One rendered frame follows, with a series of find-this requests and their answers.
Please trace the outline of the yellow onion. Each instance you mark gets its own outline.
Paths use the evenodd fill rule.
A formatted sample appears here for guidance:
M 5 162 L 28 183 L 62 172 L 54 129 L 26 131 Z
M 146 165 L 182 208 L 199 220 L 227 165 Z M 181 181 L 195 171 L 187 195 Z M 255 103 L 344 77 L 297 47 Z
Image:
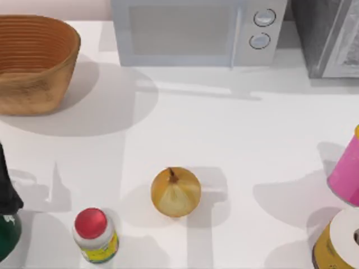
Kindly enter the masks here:
M 199 205 L 200 199 L 200 181 L 194 173 L 183 167 L 167 167 L 151 184 L 154 207 L 168 217 L 189 215 Z

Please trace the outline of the microwave oven door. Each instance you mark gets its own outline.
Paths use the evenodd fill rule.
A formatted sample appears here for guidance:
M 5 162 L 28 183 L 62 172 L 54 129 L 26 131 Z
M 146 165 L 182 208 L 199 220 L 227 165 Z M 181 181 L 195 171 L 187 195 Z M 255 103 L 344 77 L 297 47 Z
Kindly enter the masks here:
M 239 0 L 111 0 L 122 66 L 234 65 Z

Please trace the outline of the pale microwave oven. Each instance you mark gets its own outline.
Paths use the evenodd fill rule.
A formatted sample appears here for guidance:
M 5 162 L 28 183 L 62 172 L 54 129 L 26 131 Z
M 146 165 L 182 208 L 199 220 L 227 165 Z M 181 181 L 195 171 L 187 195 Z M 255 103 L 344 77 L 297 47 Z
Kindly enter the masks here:
M 239 0 L 239 2 L 233 67 L 269 66 L 277 48 L 287 0 Z M 258 27 L 254 23 L 254 15 L 257 11 L 265 9 L 272 9 L 276 13 L 276 19 L 270 26 Z M 248 43 L 252 35 L 259 33 L 267 33 L 271 37 L 269 46 L 262 50 L 253 49 Z

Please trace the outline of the round microwave knob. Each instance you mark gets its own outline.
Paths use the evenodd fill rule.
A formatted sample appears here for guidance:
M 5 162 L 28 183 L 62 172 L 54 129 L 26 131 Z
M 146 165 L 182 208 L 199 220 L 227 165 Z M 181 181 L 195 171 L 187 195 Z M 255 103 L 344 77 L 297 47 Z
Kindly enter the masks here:
M 248 41 L 251 48 L 262 50 L 269 46 L 271 37 L 267 33 L 252 35 Z
M 267 27 L 274 23 L 276 13 L 272 9 L 257 11 L 254 15 L 254 23 L 258 27 Z

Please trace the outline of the red capped white bottle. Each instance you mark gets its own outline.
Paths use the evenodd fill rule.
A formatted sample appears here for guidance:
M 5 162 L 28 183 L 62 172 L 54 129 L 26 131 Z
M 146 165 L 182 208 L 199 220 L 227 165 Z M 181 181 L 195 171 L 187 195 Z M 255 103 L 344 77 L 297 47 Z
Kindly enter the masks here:
M 90 263 L 106 263 L 118 251 L 119 238 L 114 223 L 99 208 L 80 211 L 75 217 L 72 235 L 83 257 Z

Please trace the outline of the brown woven basket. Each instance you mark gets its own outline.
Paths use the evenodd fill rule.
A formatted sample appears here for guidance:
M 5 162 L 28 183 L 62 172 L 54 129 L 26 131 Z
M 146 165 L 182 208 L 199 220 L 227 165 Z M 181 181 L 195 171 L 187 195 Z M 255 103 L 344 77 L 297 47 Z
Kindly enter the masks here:
M 68 23 L 38 15 L 0 15 L 0 115 L 57 109 L 81 46 Z

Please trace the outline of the pink cup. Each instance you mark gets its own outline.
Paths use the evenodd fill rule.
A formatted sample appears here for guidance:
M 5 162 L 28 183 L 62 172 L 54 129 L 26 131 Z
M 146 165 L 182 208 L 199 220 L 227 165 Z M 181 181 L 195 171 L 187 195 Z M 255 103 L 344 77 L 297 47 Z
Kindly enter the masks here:
M 340 199 L 359 207 L 359 124 L 328 177 L 328 186 Z

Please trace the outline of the green bottle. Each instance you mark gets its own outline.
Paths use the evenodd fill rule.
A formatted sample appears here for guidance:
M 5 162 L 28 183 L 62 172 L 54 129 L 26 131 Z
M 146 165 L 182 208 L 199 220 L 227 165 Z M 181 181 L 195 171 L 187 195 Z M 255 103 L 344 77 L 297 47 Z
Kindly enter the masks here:
M 14 250 L 22 233 L 18 214 L 0 215 L 0 262 Z

